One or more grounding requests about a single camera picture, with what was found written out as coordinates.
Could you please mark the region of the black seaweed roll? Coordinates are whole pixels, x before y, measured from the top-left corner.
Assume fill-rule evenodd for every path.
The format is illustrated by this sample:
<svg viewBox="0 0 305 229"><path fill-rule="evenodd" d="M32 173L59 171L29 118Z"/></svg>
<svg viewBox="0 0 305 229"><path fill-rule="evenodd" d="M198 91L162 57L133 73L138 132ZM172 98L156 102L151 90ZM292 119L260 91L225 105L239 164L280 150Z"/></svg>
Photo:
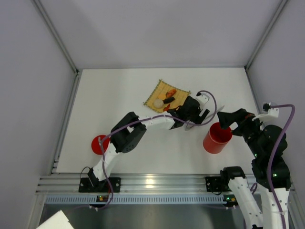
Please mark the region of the black seaweed roll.
<svg viewBox="0 0 305 229"><path fill-rule="evenodd" d="M163 100L164 104L170 104L171 102L173 102L175 100L174 97L169 97Z"/></svg>

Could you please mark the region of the red cylindrical lunch container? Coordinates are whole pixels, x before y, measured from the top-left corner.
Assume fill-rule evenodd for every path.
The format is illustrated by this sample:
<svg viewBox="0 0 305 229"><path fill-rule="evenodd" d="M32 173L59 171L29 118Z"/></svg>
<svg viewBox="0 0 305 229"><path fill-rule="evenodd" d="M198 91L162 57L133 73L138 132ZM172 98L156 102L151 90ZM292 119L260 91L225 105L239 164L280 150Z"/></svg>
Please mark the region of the red cylindrical lunch container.
<svg viewBox="0 0 305 229"><path fill-rule="evenodd" d="M214 123L203 140L203 147L210 154L218 154L232 137L231 128L222 129L219 122Z"/></svg>

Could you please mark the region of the yellow round slice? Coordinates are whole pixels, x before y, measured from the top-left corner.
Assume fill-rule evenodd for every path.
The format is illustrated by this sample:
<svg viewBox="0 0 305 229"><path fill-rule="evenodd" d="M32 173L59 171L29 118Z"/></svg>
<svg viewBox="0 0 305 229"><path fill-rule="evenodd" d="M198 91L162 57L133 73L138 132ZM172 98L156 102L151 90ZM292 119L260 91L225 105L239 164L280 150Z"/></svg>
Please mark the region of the yellow round slice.
<svg viewBox="0 0 305 229"><path fill-rule="evenodd" d="M161 100L165 100L166 95L165 94L160 94L160 95L158 95L158 98L161 99Z"/></svg>

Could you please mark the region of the orange fried shrimp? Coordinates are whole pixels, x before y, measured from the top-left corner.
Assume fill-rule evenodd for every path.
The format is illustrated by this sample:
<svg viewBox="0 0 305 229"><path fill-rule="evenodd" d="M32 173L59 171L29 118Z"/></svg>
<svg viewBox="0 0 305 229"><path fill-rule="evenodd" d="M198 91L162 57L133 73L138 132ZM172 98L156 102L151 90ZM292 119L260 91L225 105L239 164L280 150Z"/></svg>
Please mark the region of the orange fried shrimp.
<svg viewBox="0 0 305 229"><path fill-rule="evenodd" d="M175 95L175 93L177 92L177 90L176 89L171 89L171 90L169 90L167 93L166 93L166 98L171 98L171 97L173 97L174 95Z"/></svg>

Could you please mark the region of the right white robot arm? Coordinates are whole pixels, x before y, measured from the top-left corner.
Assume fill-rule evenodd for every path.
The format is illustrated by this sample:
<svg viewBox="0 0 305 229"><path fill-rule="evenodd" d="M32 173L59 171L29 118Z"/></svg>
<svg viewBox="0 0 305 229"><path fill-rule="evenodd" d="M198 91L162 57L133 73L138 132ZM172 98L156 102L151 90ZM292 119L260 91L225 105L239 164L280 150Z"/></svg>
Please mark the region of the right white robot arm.
<svg viewBox="0 0 305 229"><path fill-rule="evenodd" d="M224 184L233 192L248 229L287 229L290 171L283 160L287 148L285 129L276 125L261 128L264 122L279 117L278 106L264 104L263 114L254 115L245 109L233 113L218 112L222 129L236 123L231 133L241 136L252 154L252 171L257 182L262 206L259 207L248 187L241 167L225 167L220 172Z"/></svg>

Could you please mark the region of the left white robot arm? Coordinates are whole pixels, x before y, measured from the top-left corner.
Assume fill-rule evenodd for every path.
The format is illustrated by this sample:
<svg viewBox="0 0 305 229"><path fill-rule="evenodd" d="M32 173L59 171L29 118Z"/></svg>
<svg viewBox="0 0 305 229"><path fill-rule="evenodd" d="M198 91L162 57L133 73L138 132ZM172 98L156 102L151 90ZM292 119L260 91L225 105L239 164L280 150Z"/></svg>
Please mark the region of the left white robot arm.
<svg viewBox="0 0 305 229"><path fill-rule="evenodd" d="M210 112L203 108L208 101L208 96L198 93L195 98L188 96L183 105L154 117L141 119L135 112L129 112L111 130L109 136L98 138L102 157L89 169L87 177L80 179L79 192L103 192L106 185L112 185L109 176L113 168L123 154L135 149L146 131L174 130L184 124L201 126Z"/></svg>

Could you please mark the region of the white rice ball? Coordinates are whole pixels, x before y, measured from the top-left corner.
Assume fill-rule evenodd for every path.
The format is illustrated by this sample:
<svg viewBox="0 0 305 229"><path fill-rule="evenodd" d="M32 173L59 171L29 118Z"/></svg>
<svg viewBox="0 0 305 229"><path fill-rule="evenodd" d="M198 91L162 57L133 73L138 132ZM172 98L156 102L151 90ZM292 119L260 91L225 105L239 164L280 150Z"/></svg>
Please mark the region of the white rice ball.
<svg viewBox="0 0 305 229"><path fill-rule="evenodd" d="M161 99L156 99L154 100L153 102L153 106L156 108L156 109L161 109L163 107L164 103L163 103L163 100Z"/></svg>

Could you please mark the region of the stainless steel tongs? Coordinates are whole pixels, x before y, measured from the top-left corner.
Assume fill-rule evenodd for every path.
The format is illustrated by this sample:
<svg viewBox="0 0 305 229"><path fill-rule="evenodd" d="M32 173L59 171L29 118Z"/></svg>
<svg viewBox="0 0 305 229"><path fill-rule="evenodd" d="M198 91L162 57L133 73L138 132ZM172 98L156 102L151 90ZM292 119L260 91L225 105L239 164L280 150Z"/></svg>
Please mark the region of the stainless steel tongs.
<svg viewBox="0 0 305 229"><path fill-rule="evenodd" d="M201 124L199 124L199 126L203 126L205 123L210 122L210 120L212 120L213 116L217 115L217 112L222 111L225 108L225 105L220 105L219 108L217 108L216 112L213 112L212 114L209 114ZM190 121L187 122L187 124L185 125L184 129L185 131L189 131L190 129L192 129L193 127L195 127L195 125L193 125L193 123L191 123Z"/></svg>

